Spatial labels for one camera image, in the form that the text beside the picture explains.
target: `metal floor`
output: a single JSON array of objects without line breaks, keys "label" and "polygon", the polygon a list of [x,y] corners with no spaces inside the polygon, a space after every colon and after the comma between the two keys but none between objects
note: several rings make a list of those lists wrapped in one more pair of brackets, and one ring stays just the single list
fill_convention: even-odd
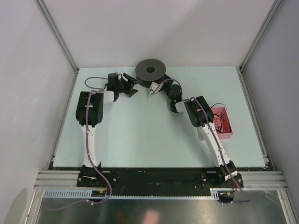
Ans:
[{"label": "metal floor", "polygon": [[[85,202],[59,211],[41,206],[38,224],[285,224],[277,191],[248,192],[249,203],[223,205],[214,200],[109,200]],[[235,199],[242,199],[237,192]],[[76,199],[45,198],[57,208]]]}]

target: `white panel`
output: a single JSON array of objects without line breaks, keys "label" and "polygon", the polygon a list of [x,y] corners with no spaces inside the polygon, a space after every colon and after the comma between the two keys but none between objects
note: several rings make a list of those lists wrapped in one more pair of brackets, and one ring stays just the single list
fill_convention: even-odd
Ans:
[{"label": "white panel", "polygon": [[240,65],[274,0],[46,0],[78,67]]},{"label": "white panel", "polygon": [[3,1],[0,32],[0,223],[14,224],[51,152],[74,72],[33,0]]},{"label": "white panel", "polygon": [[[81,91],[89,91],[84,80],[107,77],[118,71],[134,76],[134,68],[80,69],[54,160],[55,167],[81,167],[84,161],[83,132],[76,120]],[[264,167],[262,152],[250,118],[235,67],[167,67],[167,75],[180,81],[184,98],[203,95],[210,105],[226,104],[234,134],[222,140],[227,154],[238,167]],[[91,79],[102,87],[106,80]],[[166,96],[149,95],[140,85],[128,98],[121,94],[104,106],[103,121],[97,125],[96,154],[105,167],[213,167],[214,152],[198,138],[187,112],[174,114]]]},{"label": "white panel", "polygon": [[246,67],[265,140],[299,211],[299,1],[285,1]]}]

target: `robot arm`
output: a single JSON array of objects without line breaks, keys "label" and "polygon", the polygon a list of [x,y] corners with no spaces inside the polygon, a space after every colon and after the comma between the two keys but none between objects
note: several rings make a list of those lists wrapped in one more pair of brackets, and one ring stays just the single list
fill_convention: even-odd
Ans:
[{"label": "robot arm", "polygon": [[217,135],[215,124],[213,123],[214,114],[211,108],[209,107],[203,96],[197,97],[196,99],[198,100],[198,102],[200,102],[203,109],[205,110],[208,121],[206,120],[205,114],[203,113],[199,105],[195,102],[195,100],[188,100],[184,102],[189,119],[192,125],[196,127],[198,132],[200,132],[205,138],[209,149],[214,152],[217,158],[218,166],[220,167],[221,175],[222,177],[224,177],[224,180],[227,181],[231,178],[231,176],[224,166],[227,165],[232,176],[236,176],[238,174],[236,167],[231,161],[228,154],[225,152]]},{"label": "robot arm", "polygon": [[[101,169],[101,159],[95,156],[96,147],[96,125],[103,120],[103,107],[105,103],[112,103],[116,101],[120,93],[125,93],[129,97],[133,96],[138,90],[133,89],[135,84],[140,81],[132,78],[124,73],[119,75],[116,73],[108,74],[107,90],[100,91],[91,96],[90,104],[87,105],[87,100],[90,92],[83,91],[80,93],[79,101],[76,110],[76,119],[82,126],[83,138],[84,138],[84,163],[81,167],[83,177],[97,178],[97,173],[93,170],[93,166],[89,160],[88,155],[91,157],[91,161],[98,169]],[[88,129],[86,128],[86,108],[89,108],[88,112]]]},{"label": "robot arm", "polygon": [[[172,112],[180,113],[187,110],[192,125],[196,127],[197,131],[202,134],[209,149],[214,152],[217,158],[217,165],[220,168],[221,176],[224,181],[231,179],[231,176],[227,172],[225,165],[227,165],[232,176],[236,176],[238,174],[234,163],[231,161],[230,157],[225,152],[220,142],[215,129],[215,124],[213,123],[214,114],[203,96],[197,97],[196,99],[200,102],[203,109],[205,110],[208,117],[208,123],[205,114],[203,113],[199,105],[197,105],[195,100],[182,99],[182,91],[179,85],[172,84],[172,82],[162,85],[152,83],[150,90],[152,94],[157,91],[164,91],[170,101],[170,109]],[[225,164],[223,164],[220,150],[222,151]]]}]

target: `purple cable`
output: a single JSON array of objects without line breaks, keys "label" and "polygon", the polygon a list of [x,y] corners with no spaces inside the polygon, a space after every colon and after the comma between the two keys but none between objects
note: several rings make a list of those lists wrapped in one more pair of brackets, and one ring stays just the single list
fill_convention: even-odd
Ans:
[{"label": "purple cable", "polygon": [[[209,124],[209,119],[208,119],[208,117],[207,117],[206,111],[204,110],[204,108],[202,107],[202,105],[200,104],[200,102],[199,102],[195,97],[191,97],[191,98],[190,98],[190,100],[192,100],[192,99],[194,99],[194,101],[195,101],[195,102],[198,104],[198,106],[201,108],[201,110],[203,111],[203,113],[204,113],[204,115],[205,115],[205,117],[206,117],[206,122],[207,122],[207,125],[208,125],[209,129],[212,129],[212,127],[211,127],[210,124]],[[213,135],[213,137],[214,137],[214,139],[215,139],[215,141],[216,141],[216,144],[217,144],[217,146],[218,146],[218,150],[219,150],[219,152],[220,152],[221,160],[222,160],[223,165],[225,166],[225,169],[228,171],[228,173],[229,173],[231,179],[233,180],[233,182],[235,183],[235,185],[238,187],[238,189],[239,189],[239,190],[242,192],[242,194],[244,194],[245,197],[247,197],[247,199],[248,199],[248,200],[245,200],[245,201],[234,201],[234,202],[232,202],[232,203],[250,202],[250,200],[251,200],[250,196],[247,195],[247,194],[243,191],[243,189],[239,186],[239,184],[237,183],[237,181],[236,181],[235,178],[233,177],[232,173],[230,172],[228,166],[226,165],[226,162],[224,161],[224,157],[223,157],[222,149],[221,149],[221,147],[220,147],[220,144],[219,144],[219,142],[218,142],[218,140],[217,140],[217,138],[216,138],[216,135],[215,135],[214,131],[211,130],[211,132],[212,132],[212,135]]]},{"label": "purple cable", "polygon": [[109,197],[112,195],[112,187],[111,184],[109,182],[109,180],[98,170],[98,168],[94,165],[91,156],[90,156],[90,151],[89,151],[89,146],[88,146],[88,133],[89,133],[89,129],[88,129],[88,112],[89,112],[89,106],[90,106],[90,100],[92,97],[92,94],[96,93],[96,91],[91,90],[89,95],[88,95],[88,99],[87,99],[87,105],[86,105],[86,114],[85,114],[85,123],[86,123],[86,151],[87,151],[87,156],[88,156],[88,160],[90,161],[91,165],[93,166],[94,170],[107,182],[108,186],[109,186],[109,195],[107,198],[99,201],[99,202],[93,202],[93,204],[102,204],[104,202],[106,202]]},{"label": "purple cable", "polygon": [[59,211],[59,210],[66,209],[66,208],[68,208],[68,207],[70,207],[70,206],[72,206],[72,205],[74,205],[74,204],[81,203],[81,202],[88,202],[88,199],[78,200],[78,201],[75,201],[75,202],[73,202],[73,203],[70,203],[70,204],[68,204],[68,205],[66,205],[66,206],[63,206],[63,207],[60,207],[60,208],[56,208],[56,209],[49,208],[49,207],[47,206],[46,203],[44,203],[43,205],[44,205],[44,207],[45,207],[47,210],[50,210],[50,211]]},{"label": "purple cable", "polygon": [[77,203],[81,203],[81,202],[91,202],[91,204],[103,204],[105,203],[109,197],[112,195],[112,187],[111,187],[111,184],[109,182],[109,180],[97,169],[97,167],[94,165],[92,159],[91,159],[91,156],[90,156],[90,151],[89,151],[89,145],[88,145],[88,132],[89,132],[89,129],[88,129],[88,112],[89,112],[89,106],[90,106],[90,100],[91,100],[91,96],[93,93],[97,93],[97,91],[94,91],[94,90],[91,90],[89,95],[88,95],[88,100],[87,100],[87,105],[86,105],[86,114],[85,114],[85,122],[86,122],[86,151],[87,151],[87,156],[88,156],[88,160],[90,161],[91,165],[93,166],[93,168],[95,169],[95,171],[107,182],[108,186],[109,186],[109,195],[107,198],[105,199],[102,199],[101,201],[99,202],[94,202],[94,201],[91,201],[91,200],[88,200],[88,199],[83,199],[83,200],[78,200],[78,201],[75,201],[75,202],[72,202],[66,206],[63,206],[63,207],[60,207],[60,208],[49,208],[47,206],[46,203],[44,203],[44,206],[47,210],[50,210],[50,211],[59,211],[59,210],[63,210],[63,209],[66,209],[74,204],[77,204]]},{"label": "purple cable", "polygon": [[183,88],[182,88],[181,84],[178,82],[178,80],[176,80],[176,79],[174,79],[174,78],[168,78],[168,79],[162,81],[162,82],[158,85],[158,87],[155,89],[155,91],[153,91],[153,93],[152,93],[151,95],[153,95],[154,93],[156,93],[157,89],[158,89],[163,83],[166,83],[166,82],[171,81],[171,80],[177,82],[177,84],[179,85],[179,87],[181,87],[182,99],[183,99]]},{"label": "purple cable", "polygon": [[92,78],[99,78],[99,79],[106,79],[106,80],[107,80],[107,78],[102,78],[102,77],[89,77],[89,78],[87,78],[87,79],[85,80],[85,82],[84,82],[84,84],[85,84],[88,88],[91,88],[91,89],[94,89],[94,90],[100,90],[100,91],[103,91],[103,90],[104,90],[103,88],[92,87],[92,86],[89,86],[89,85],[87,84],[87,81],[88,81],[89,79],[92,79]]}]

